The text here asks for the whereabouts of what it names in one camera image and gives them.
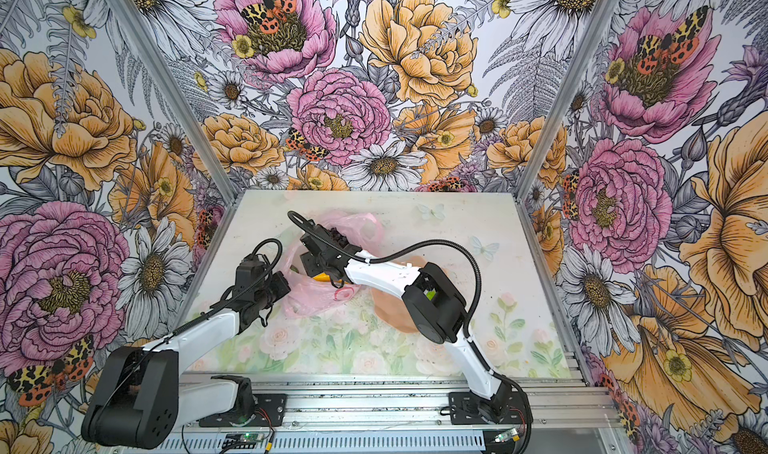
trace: floral wallpaper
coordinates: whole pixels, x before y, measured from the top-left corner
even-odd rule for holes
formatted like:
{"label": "floral wallpaper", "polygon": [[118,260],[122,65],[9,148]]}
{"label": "floral wallpaper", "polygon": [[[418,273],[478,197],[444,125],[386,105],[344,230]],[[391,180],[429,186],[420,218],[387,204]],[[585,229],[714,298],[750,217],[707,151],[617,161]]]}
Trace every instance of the floral wallpaper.
{"label": "floral wallpaper", "polygon": [[765,0],[628,1],[524,205],[634,449],[768,452]]}
{"label": "floral wallpaper", "polygon": [[116,25],[104,0],[0,0],[7,452],[95,452],[80,423],[108,354],[175,325],[224,214]]}

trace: floral tabletop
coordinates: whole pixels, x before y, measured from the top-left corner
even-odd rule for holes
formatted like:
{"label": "floral tabletop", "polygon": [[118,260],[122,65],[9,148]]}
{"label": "floral tabletop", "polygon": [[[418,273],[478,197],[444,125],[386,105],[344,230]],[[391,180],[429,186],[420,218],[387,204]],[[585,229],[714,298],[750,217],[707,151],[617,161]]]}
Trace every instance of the floral tabletop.
{"label": "floral tabletop", "polygon": [[[321,194],[322,198],[312,191],[247,192],[188,317],[219,299],[240,259],[259,240],[280,234],[278,238],[287,246],[296,238],[298,229],[289,228],[286,211],[296,209],[307,217],[317,216],[316,203],[321,199],[323,205],[347,212],[373,213],[384,226],[383,253],[430,238],[447,238],[473,250],[482,270],[483,293],[472,328],[490,361],[515,377],[570,376],[511,196]],[[265,253],[273,255],[266,249]],[[461,256],[434,248],[424,255],[446,269],[469,297],[474,281]],[[369,288],[313,316],[294,317],[291,309],[283,309],[285,305],[283,301],[276,306],[266,328],[255,323],[191,369],[402,376],[460,373],[443,346],[419,334],[399,332],[380,319],[374,313]]]}

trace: moth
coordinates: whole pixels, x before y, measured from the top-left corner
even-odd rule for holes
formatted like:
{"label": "moth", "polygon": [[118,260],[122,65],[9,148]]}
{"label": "moth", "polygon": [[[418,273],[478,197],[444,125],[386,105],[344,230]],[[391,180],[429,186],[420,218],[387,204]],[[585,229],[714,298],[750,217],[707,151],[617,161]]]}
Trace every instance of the moth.
{"label": "moth", "polygon": [[638,72],[642,75],[650,75],[657,67],[665,70],[667,65],[682,64],[694,54],[699,47],[699,32],[704,27],[708,6],[696,9],[696,12],[688,16],[685,21],[664,38],[657,36],[643,36],[638,39]]}
{"label": "moth", "polygon": [[280,23],[293,12],[296,12],[296,0],[262,0],[261,4],[244,7],[240,15],[253,30],[275,34],[280,29]]}

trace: yellow flower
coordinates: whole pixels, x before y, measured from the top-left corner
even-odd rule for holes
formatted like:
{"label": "yellow flower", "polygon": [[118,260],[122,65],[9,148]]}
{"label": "yellow flower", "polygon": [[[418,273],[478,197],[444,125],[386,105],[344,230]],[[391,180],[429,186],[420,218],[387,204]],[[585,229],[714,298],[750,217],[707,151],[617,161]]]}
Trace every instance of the yellow flower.
{"label": "yellow flower", "polygon": [[690,382],[693,375],[688,356],[672,349],[667,351],[667,359],[664,360],[664,372],[677,382]]}
{"label": "yellow flower", "polygon": [[706,293],[706,312],[724,336],[752,350],[768,335],[768,112],[710,142],[709,181],[692,178],[714,206],[695,243],[680,245],[690,279]]}
{"label": "yellow flower", "polygon": [[400,80],[401,101],[427,102],[445,107],[472,84],[477,38],[469,31],[438,46],[426,46],[433,35],[454,22],[453,8],[435,0],[374,0],[362,23],[360,42],[368,47],[377,67],[391,65]]}
{"label": "yellow flower", "polygon": [[493,0],[493,4],[491,4],[491,10],[494,14],[498,14],[498,17],[504,19],[507,16],[509,16],[510,11],[508,4],[511,0]]}
{"label": "yellow flower", "polygon": [[615,61],[613,61],[609,66],[608,70],[605,73],[605,80],[608,81],[610,84],[616,84],[619,80],[619,76],[622,72],[624,72],[624,60],[622,58],[618,58]]}
{"label": "yellow flower", "polygon": [[[512,171],[517,166],[525,166],[531,158],[531,152],[542,134],[544,116],[531,122],[520,121],[503,129],[499,134],[502,142],[488,146],[488,166],[492,169],[504,168]],[[547,189],[554,188],[560,181],[560,174],[565,170],[565,140],[568,132],[563,125],[558,129],[558,136],[552,147],[547,151],[547,157],[538,176]]]}
{"label": "yellow flower", "polygon": [[533,229],[538,238],[538,245],[544,252],[549,272],[554,276],[560,270],[563,261],[563,229],[560,225],[561,212],[544,206],[533,213]]}
{"label": "yellow flower", "polygon": [[[728,439],[739,429],[737,415],[760,408],[760,397],[750,394],[752,385],[726,366],[749,361],[739,353],[732,360],[720,339],[706,335],[712,316],[704,298],[673,267],[646,265],[639,275],[635,295],[640,302],[630,320],[640,343],[633,353],[619,344],[620,353],[605,357],[605,366],[632,400],[658,416],[674,404],[671,421],[678,430],[705,420],[711,410],[722,410],[725,422],[714,438]],[[668,293],[684,296],[685,305]]]}
{"label": "yellow flower", "polygon": [[250,37],[242,36],[240,34],[235,36],[235,40],[232,41],[232,49],[235,50],[237,57],[243,59],[252,58],[254,54],[256,54]]}
{"label": "yellow flower", "polygon": [[38,421],[27,422],[20,431],[13,420],[0,421],[0,451],[6,454],[50,454],[53,450],[53,428],[41,426]]}
{"label": "yellow flower", "polygon": [[288,190],[350,190],[343,179],[333,171],[320,169],[308,164],[306,169],[299,169],[298,179],[288,179]]}
{"label": "yellow flower", "polygon": [[141,154],[140,167],[131,165],[120,170],[115,187],[109,191],[112,219],[131,227],[148,224],[154,235],[167,217],[168,221],[176,221],[176,234],[192,246],[197,217],[187,174],[171,162],[160,142],[153,143],[151,154],[146,148]]}
{"label": "yellow flower", "polygon": [[91,39],[96,38],[96,30],[85,23],[83,12],[72,6],[66,6],[62,9],[62,14],[67,22],[72,24],[72,30],[80,37],[88,36]]}
{"label": "yellow flower", "polygon": [[203,73],[200,71],[196,71],[194,74],[194,80],[197,82],[197,86],[204,91],[208,92],[208,82],[206,82],[205,77],[203,77]]}
{"label": "yellow flower", "polygon": [[67,166],[87,190],[99,190],[115,169],[136,161],[134,121],[96,72],[76,65],[72,108],[62,134],[54,132],[51,72],[60,67],[41,52],[21,60],[0,49],[0,165],[25,168],[16,176],[19,183],[36,178],[46,163]]}
{"label": "yellow flower", "polygon": [[[245,116],[238,118],[232,114],[222,114],[206,118],[203,131],[226,172],[236,166],[255,174],[285,161],[278,137]],[[197,152],[192,161],[196,168],[206,171]]]}
{"label": "yellow flower", "polygon": [[453,109],[440,113],[434,106],[420,104],[405,108],[392,122],[410,135],[417,135],[411,152],[422,151],[426,164],[420,166],[422,184],[444,178],[461,163],[459,156],[469,158],[472,140],[480,140],[480,130],[475,125],[475,111],[458,114]]}

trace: plastic bag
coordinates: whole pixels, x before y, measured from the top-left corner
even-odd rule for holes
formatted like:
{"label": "plastic bag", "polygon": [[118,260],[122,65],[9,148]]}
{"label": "plastic bag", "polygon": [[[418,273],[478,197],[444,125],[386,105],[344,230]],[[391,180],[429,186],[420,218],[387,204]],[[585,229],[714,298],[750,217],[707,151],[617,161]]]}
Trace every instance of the plastic bag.
{"label": "plastic bag", "polygon": [[[350,215],[340,210],[332,210],[314,218],[314,221],[324,228],[338,229],[351,244],[360,246],[371,254],[376,252],[376,248],[384,237],[384,227],[371,213]],[[283,298],[285,313],[288,317],[314,316],[347,302],[360,289],[356,284],[344,284],[337,289],[329,282],[321,282],[307,276],[299,258],[305,252],[306,248],[299,238],[296,238],[284,253],[283,261],[278,265],[290,286],[290,292]]]}

